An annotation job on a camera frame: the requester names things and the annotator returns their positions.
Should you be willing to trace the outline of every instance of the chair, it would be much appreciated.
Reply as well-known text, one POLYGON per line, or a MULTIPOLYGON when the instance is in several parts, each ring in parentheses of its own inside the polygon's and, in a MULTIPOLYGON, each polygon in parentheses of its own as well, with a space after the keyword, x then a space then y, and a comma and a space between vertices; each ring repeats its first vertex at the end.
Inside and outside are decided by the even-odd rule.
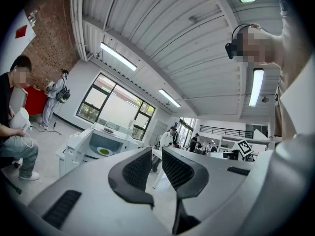
MULTIPOLYGON (((0 169, 11 165, 13 159, 14 159, 13 157, 0 157, 0 169)), ((8 185, 10 185, 19 195, 22 193, 22 190, 16 187, 13 183, 11 183, 11 181, 3 174, 2 171, 0 171, 0 178, 3 182, 6 182, 8 185)))

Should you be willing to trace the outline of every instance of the window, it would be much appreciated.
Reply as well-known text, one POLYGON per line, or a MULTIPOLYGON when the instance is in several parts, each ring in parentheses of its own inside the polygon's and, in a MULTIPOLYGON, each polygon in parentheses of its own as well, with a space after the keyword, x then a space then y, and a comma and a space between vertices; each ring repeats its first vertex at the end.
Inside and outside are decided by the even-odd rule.
POLYGON ((180 118, 177 130, 179 133, 179 143, 181 147, 189 147, 195 120, 196 119, 193 118, 180 118))
POLYGON ((127 128, 134 120, 132 137, 142 140, 155 108, 100 74, 90 87, 77 116, 102 125, 127 128))

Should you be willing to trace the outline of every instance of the person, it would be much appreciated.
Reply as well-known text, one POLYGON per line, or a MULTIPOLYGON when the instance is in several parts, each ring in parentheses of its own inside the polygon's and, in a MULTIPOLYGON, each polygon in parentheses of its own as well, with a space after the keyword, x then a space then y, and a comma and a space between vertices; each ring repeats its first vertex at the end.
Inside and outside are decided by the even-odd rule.
MULTIPOLYGON (((169 147, 174 143, 174 137, 173 134, 176 133, 176 128, 175 127, 171 127, 169 129, 169 131, 166 131, 161 139, 160 139, 160 146, 159 146, 159 150, 162 150, 163 147, 169 147)), ((158 165, 160 164, 162 160, 159 159, 156 155, 154 155, 153 160, 152 160, 152 171, 153 172, 157 172, 158 171, 158 165)))
POLYGON ((217 152, 217 148, 213 146, 213 147, 211 148, 210 152, 217 152))
POLYGON ((210 151, 211 150, 211 143, 209 143, 208 145, 207 145, 207 147, 206 147, 206 149, 207 149, 207 151, 210 151))
POLYGON ((38 144, 33 140, 24 139, 23 129, 9 127, 9 116, 13 118, 15 113, 9 106, 14 87, 26 88, 31 80, 32 63, 27 56, 18 56, 13 62, 8 73, 0 76, 0 156, 13 157, 18 161, 23 158, 19 177, 26 180, 37 180, 39 174, 34 172, 34 165, 38 155, 38 144))
POLYGON ((268 33, 258 24, 248 24, 240 27, 231 49, 236 51, 236 56, 244 57, 245 61, 258 62, 261 65, 273 63, 279 67, 274 136, 285 140, 293 138, 296 131, 280 97, 302 71, 314 48, 286 0, 280 0, 280 8, 283 22, 280 36, 268 33))
POLYGON ((47 88, 47 91, 49 92, 48 99, 44 107, 43 120, 40 125, 40 127, 45 130, 48 130, 48 125, 53 116, 54 108, 58 105, 56 95, 65 87, 68 75, 69 72, 67 70, 62 70, 61 78, 57 81, 57 83, 54 84, 51 88, 47 88))
POLYGON ((195 150, 199 134, 196 133, 195 136, 190 141, 189 151, 193 152, 195 150))

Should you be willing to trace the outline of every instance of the floor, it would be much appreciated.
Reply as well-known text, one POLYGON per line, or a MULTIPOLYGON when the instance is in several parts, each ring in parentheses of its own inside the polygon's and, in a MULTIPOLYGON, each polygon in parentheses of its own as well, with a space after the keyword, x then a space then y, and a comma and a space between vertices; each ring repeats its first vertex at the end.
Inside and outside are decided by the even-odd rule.
MULTIPOLYGON (((49 131, 52 131, 52 127, 56 117, 53 116, 49 125, 49 131)), ((30 119, 31 124, 43 131, 39 127, 39 119, 30 119)), ((26 181, 18 177, 19 171, 13 165, 8 166, 2 171, 6 177, 14 183, 17 187, 22 189, 22 194, 18 195, 12 188, 8 188, 8 192, 17 200, 25 205, 28 205, 36 195, 42 190, 47 188, 53 182, 59 178, 59 159, 55 155, 55 151, 63 144, 71 134, 81 130, 65 123, 64 121, 57 119, 56 131, 60 132, 59 135, 56 132, 39 132, 35 128, 28 131, 30 136, 38 142, 39 154, 36 160, 34 170, 40 174, 40 179, 37 181, 26 181)), ((155 207, 153 213, 161 221, 161 223, 171 232, 175 218, 176 209, 176 191, 171 186, 166 175, 163 176, 156 189, 152 188, 158 173, 161 169, 161 163, 158 167, 158 172, 151 172, 148 176, 146 192, 150 193, 155 201, 155 207)))

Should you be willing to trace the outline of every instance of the white table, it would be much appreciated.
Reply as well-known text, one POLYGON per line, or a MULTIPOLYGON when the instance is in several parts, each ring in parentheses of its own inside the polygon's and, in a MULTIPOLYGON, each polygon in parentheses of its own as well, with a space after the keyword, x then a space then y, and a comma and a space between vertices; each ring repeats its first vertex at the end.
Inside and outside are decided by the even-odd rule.
MULTIPOLYGON (((154 155, 156 155, 159 159, 162 160, 162 151, 161 151, 161 150, 152 149, 152 153, 153 153, 154 155)), ((160 170, 160 172, 159 172, 159 174, 158 174, 158 176, 157 176, 156 181, 155 181, 154 184, 152 185, 152 188, 153 188, 153 189, 155 189, 155 188, 157 187, 157 185, 158 185, 159 181, 162 179, 163 175, 164 175, 164 170, 163 170, 163 168, 161 168, 161 170, 160 170)))

